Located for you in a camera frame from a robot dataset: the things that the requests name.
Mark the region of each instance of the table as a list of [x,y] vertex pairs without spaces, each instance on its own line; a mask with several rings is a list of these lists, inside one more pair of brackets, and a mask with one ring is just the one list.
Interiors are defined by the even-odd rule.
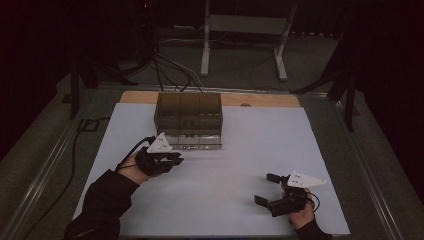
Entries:
[[[88,186],[114,169],[141,138],[155,134],[155,92],[130,91],[115,107]],[[321,200],[316,212],[321,228],[349,234],[346,221],[320,155],[307,116],[294,96],[222,94],[223,148],[181,151],[183,163],[133,195],[121,218],[127,237],[281,237],[294,235],[287,216],[272,218],[254,195],[281,198],[281,188],[267,173],[297,170],[327,181],[312,189]],[[75,216],[81,211],[82,199]]]

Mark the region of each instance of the clear plastic box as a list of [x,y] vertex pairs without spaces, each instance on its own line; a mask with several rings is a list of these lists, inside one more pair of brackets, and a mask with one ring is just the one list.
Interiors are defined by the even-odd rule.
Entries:
[[159,93],[156,131],[174,149],[220,149],[222,119],[219,93]]

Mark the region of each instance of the floor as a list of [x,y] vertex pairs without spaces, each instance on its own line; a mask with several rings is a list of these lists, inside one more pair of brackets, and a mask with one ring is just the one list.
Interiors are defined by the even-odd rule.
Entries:
[[[290,36],[283,58],[288,79],[280,81],[272,52],[278,42],[272,39],[253,45],[247,41],[247,46],[234,46],[225,41],[213,43],[207,77],[198,76],[201,41],[188,40],[178,34],[161,41],[161,56],[193,71],[187,70],[204,91],[276,94],[287,94],[317,80],[337,46],[337,40],[332,38]],[[187,76],[175,70],[175,65],[160,57],[156,59],[170,80],[179,87],[186,84]],[[123,86],[102,74],[99,77],[102,82],[97,89],[82,89],[81,109],[75,120],[68,119],[70,106],[61,102],[69,93],[69,76],[59,82],[57,96],[1,162],[1,239],[21,239],[35,226],[64,189],[75,156],[76,171],[69,189],[26,238],[60,239],[72,219],[107,127],[107,121],[101,121],[97,131],[81,134],[73,149],[75,129],[80,119],[109,117],[126,90],[160,90],[154,62],[129,77],[139,83],[138,86]],[[172,91],[176,88],[163,75],[161,77],[165,89]],[[421,239],[424,235],[424,208],[361,93],[356,93],[355,132],[351,133],[341,120],[343,101],[336,103],[325,99],[330,87],[331,84],[327,84],[298,97],[310,119],[351,230],[351,235],[339,238]],[[187,90],[199,89],[192,81]],[[37,175],[45,169],[44,163],[48,163],[47,168],[52,167],[45,179]],[[31,184],[39,183],[45,183],[45,187],[39,188],[33,198],[25,197]],[[11,221],[18,224],[7,225]]]

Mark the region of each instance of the metal stand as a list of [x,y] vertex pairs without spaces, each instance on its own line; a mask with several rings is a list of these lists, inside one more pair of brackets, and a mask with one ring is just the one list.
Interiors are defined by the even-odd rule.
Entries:
[[287,80],[287,73],[283,63],[283,50],[287,42],[290,28],[293,22],[297,5],[292,7],[287,18],[265,18],[265,17],[246,17],[233,15],[218,15],[209,13],[209,0],[206,0],[205,6],[205,38],[202,55],[202,65],[200,74],[207,76],[209,73],[209,31],[226,32],[244,32],[244,33],[262,33],[262,34],[281,34],[281,42],[278,48],[274,49],[275,62],[277,65],[278,76],[280,80]]

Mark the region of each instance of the cable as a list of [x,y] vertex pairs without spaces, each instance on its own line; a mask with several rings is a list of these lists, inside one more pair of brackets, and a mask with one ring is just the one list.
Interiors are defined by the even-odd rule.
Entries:
[[160,73],[162,73],[163,77],[164,77],[164,78],[165,78],[168,82],[170,82],[172,85],[174,85],[174,86],[175,86],[175,89],[181,90],[181,89],[180,89],[180,87],[178,86],[178,84],[177,84],[177,83],[175,83],[174,81],[172,81],[172,80],[168,77],[168,75],[166,75],[165,71],[163,71],[163,69],[162,69],[161,67],[159,67],[159,65],[156,65],[156,67],[154,67],[154,66],[150,65],[150,67],[151,67],[151,68],[153,68],[153,69],[156,69],[156,70],[158,70]]
[[156,73],[158,75],[158,81],[159,81],[159,85],[160,85],[160,90],[163,92],[163,85],[162,85],[162,81],[160,80],[159,68],[158,68],[158,64],[156,62],[155,56],[152,57],[152,60],[155,63],[155,66],[156,66]]
[[[221,36],[221,37],[219,37],[219,38],[217,38],[217,39],[209,40],[209,42],[217,42],[217,41],[220,41],[220,40],[222,40],[225,36],[227,36],[227,35],[228,35],[228,33],[229,33],[229,32],[224,32],[224,34],[222,34],[222,36]],[[163,40],[162,42],[159,42],[159,44],[162,44],[162,43],[168,43],[168,42],[203,42],[203,41],[205,41],[205,39],[203,39],[203,38],[192,38],[192,39],[184,39],[184,38],[170,38],[170,39]]]
[[125,75],[126,77],[131,77],[131,76],[143,71],[147,67],[147,65],[148,64],[139,63],[135,67],[131,67],[131,68],[127,68],[127,69],[119,71],[119,74]]
[[[194,72],[193,70],[191,70],[190,68],[188,68],[188,67],[185,67],[185,66],[183,66],[183,65],[181,65],[181,64],[178,64],[178,63],[176,63],[176,62],[174,62],[174,65],[179,65],[181,68],[176,68],[176,67],[173,67],[173,66],[170,66],[170,65],[167,65],[167,64],[165,64],[165,63],[161,63],[161,62],[158,62],[159,64],[162,64],[162,65],[164,65],[164,66],[166,66],[166,67],[169,67],[169,68],[172,68],[172,69],[176,69],[176,70],[179,70],[179,71],[182,71],[181,70],[181,68],[185,68],[185,69],[187,69],[188,71],[190,71],[190,72],[192,72],[193,73],[193,75],[195,75],[196,76],[196,79],[197,79],[197,81],[199,82],[199,84],[202,86],[202,88],[204,88],[204,90],[205,90],[205,92],[207,92],[207,90],[206,90],[206,87],[203,85],[203,83],[200,81],[200,78],[199,78],[199,75],[197,75],[196,74],[196,72]],[[196,85],[196,87],[200,90],[200,92],[203,92],[202,91],[202,89],[200,89],[199,88],[199,86],[196,84],[196,82],[194,81],[194,79],[193,78],[191,78],[191,80],[193,80],[193,83]]]
[[[236,48],[236,47],[239,47],[239,48],[244,48],[244,47],[250,47],[250,46],[253,46],[253,45],[255,45],[255,44],[258,44],[258,43],[262,43],[262,42],[264,42],[265,41],[265,39],[267,39],[268,38],[268,36],[267,35],[264,35],[264,34],[261,34],[261,35],[259,35],[259,37],[258,37],[258,39],[257,40],[254,40],[254,41],[249,41],[249,40],[246,40],[246,39],[242,39],[242,38],[240,38],[240,36],[239,36],[240,34],[236,34],[236,33],[229,33],[228,34],[228,38],[230,39],[230,43],[226,43],[226,42],[223,42],[223,41],[221,41],[221,40],[223,40],[223,38],[221,38],[221,39],[219,39],[218,41],[215,41],[217,44],[219,44],[219,45],[221,45],[222,47],[221,48]],[[247,44],[239,44],[239,42],[240,41],[242,41],[242,42],[247,42]]]
[[265,90],[275,90],[275,91],[281,91],[281,82],[278,81],[278,85],[280,88],[276,88],[276,87],[270,87],[270,86],[256,86],[253,81],[252,81],[252,77],[253,77],[253,73],[255,72],[256,68],[259,67],[260,65],[264,64],[266,61],[268,61],[269,59],[271,59],[274,55],[271,55],[267,58],[265,58],[264,60],[260,61],[259,63],[257,63],[256,65],[254,65],[252,67],[252,69],[250,70],[250,75],[248,78],[248,81],[254,86],[255,90],[261,90],[261,89],[265,89]]
[[319,198],[317,197],[317,195],[315,195],[313,193],[311,193],[311,195],[314,196],[318,201],[318,205],[314,208],[314,212],[315,212],[316,210],[318,210],[319,206],[321,205],[321,202],[319,201]]
[[162,37],[201,37],[204,34],[204,28],[193,29],[195,32],[185,33],[185,34],[162,34]]
[[76,158],[75,158],[75,150],[76,150],[76,143],[78,140],[79,135],[81,134],[81,132],[85,131],[87,129],[88,126],[90,126],[92,123],[96,123],[99,124],[99,122],[101,120],[110,120],[110,118],[98,118],[95,120],[86,120],[85,125],[81,128],[78,129],[77,134],[74,137],[74,141],[72,144],[72,170],[71,170],[71,176],[68,179],[68,182],[65,185],[65,188],[62,190],[62,192],[59,194],[59,196],[54,200],[54,202],[47,208],[46,211],[44,211],[44,213],[37,219],[37,221],[35,222],[34,225],[32,225],[32,227],[30,227],[30,229],[25,233],[25,235],[22,237],[21,240],[25,240],[26,238],[28,238],[28,236],[31,234],[32,231],[34,231],[34,229],[38,226],[38,224],[40,224],[41,220],[43,220],[44,217],[47,216],[47,214],[53,209],[53,207],[59,202],[59,200],[62,198],[62,196],[65,194],[66,190],[68,190],[69,186],[71,185],[71,182],[74,178],[75,175],[75,165],[76,165]]
[[203,90],[199,87],[199,85],[196,83],[196,81],[194,81],[194,79],[190,76],[190,74],[189,73],[187,73],[184,69],[187,69],[187,70],[189,70],[190,72],[192,72],[196,77],[197,77],[197,81],[199,82],[199,84],[200,85],[202,85],[202,87],[203,88],[205,88],[204,86],[203,86],[203,84],[202,84],[202,82],[200,81],[200,78],[199,78],[199,76],[193,71],[193,70],[191,70],[190,68],[188,68],[188,67],[185,67],[185,66],[183,66],[183,65],[181,65],[181,64],[178,64],[178,63],[176,63],[176,62],[173,62],[173,61],[171,61],[171,60],[169,60],[169,59],[167,59],[167,58],[165,58],[164,56],[162,56],[162,55],[160,55],[159,53],[155,53],[158,57],[160,57],[161,59],[163,59],[163,60],[165,60],[165,61],[167,61],[167,62],[169,62],[169,63],[171,63],[171,64],[173,64],[173,65],[175,65],[181,72],[183,72],[186,76],[187,76],[187,78],[188,78],[188,82],[187,82],[187,84],[180,90],[181,92],[183,92],[186,88],[187,88],[187,86],[190,84],[190,82],[191,82],[191,80],[193,80],[193,83],[194,83],[194,85],[196,85],[196,87],[200,90],[200,92],[203,92]]
[[143,144],[144,142],[149,142],[149,141],[151,141],[151,142],[153,142],[155,140],[155,137],[146,137],[146,138],[143,138],[140,142],[138,142],[132,149],[131,149],[131,151],[129,151],[128,152],[128,154],[127,154],[127,156],[125,156],[124,157],[124,159],[122,159],[122,161],[116,166],[116,168],[115,168],[115,172],[116,171],[118,171],[119,169],[121,169],[121,168],[126,168],[126,167],[121,167],[122,166],[122,164],[124,164],[124,162],[134,153],[134,151],[141,145],[141,144]]

